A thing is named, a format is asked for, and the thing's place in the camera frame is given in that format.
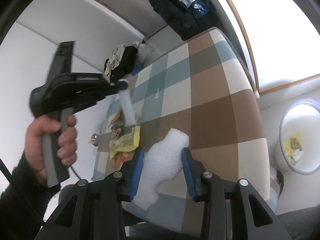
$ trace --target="black sleeve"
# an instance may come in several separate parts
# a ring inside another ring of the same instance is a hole
[[[50,199],[60,190],[60,185],[52,188],[42,186],[29,167],[23,154],[18,166],[13,169],[12,178],[29,203],[43,218]],[[40,225],[29,214],[11,185],[0,197],[0,238],[34,240]]]

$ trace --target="human hand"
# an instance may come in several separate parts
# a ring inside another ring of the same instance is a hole
[[[77,131],[76,118],[73,115],[68,117],[69,127],[58,138],[60,149],[57,152],[58,158],[65,166],[72,165],[76,162],[77,150]],[[46,186],[47,172],[44,166],[42,153],[41,136],[44,133],[52,134],[61,129],[61,123],[50,119],[47,115],[36,118],[29,126],[26,132],[24,154],[30,168],[34,171],[37,180],[41,185]]]

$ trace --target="triangular cutout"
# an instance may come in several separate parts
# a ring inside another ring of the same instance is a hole
[[[249,202],[251,206],[253,222],[257,228],[272,224],[272,218],[263,208],[262,204],[259,202],[255,195],[249,195]]]
[[[74,195],[68,202],[68,204],[64,207],[64,209],[60,212],[57,217],[55,224],[70,228],[73,222],[73,216],[76,210],[78,196]]]

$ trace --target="checkered fabric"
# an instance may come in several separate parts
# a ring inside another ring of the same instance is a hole
[[[170,128],[189,136],[190,151],[222,179],[248,179],[269,198],[269,158],[250,75],[225,35],[209,29],[160,57],[129,79],[135,110],[142,111],[140,146],[147,152]],[[111,130],[120,108],[113,95],[98,147],[94,179],[114,171],[108,158]],[[161,227],[197,236],[203,203],[187,193],[183,172],[159,187],[148,211],[124,203],[129,212]]]

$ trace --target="blue rubber pad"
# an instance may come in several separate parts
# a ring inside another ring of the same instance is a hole
[[[182,165],[183,165],[184,177],[186,179],[186,184],[188,187],[188,193],[189,193],[189,196],[194,201],[196,199],[196,184],[195,184],[195,179],[194,179],[192,171],[190,169],[189,162],[187,160],[186,153],[185,153],[184,149],[181,152],[181,160],[182,160]]]
[[[130,182],[130,192],[129,199],[130,201],[136,196],[138,192],[140,177],[143,168],[143,158],[144,158],[144,150],[141,147],[138,147],[134,154],[138,154],[137,161],[135,163],[135,167],[132,172],[131,182]]]

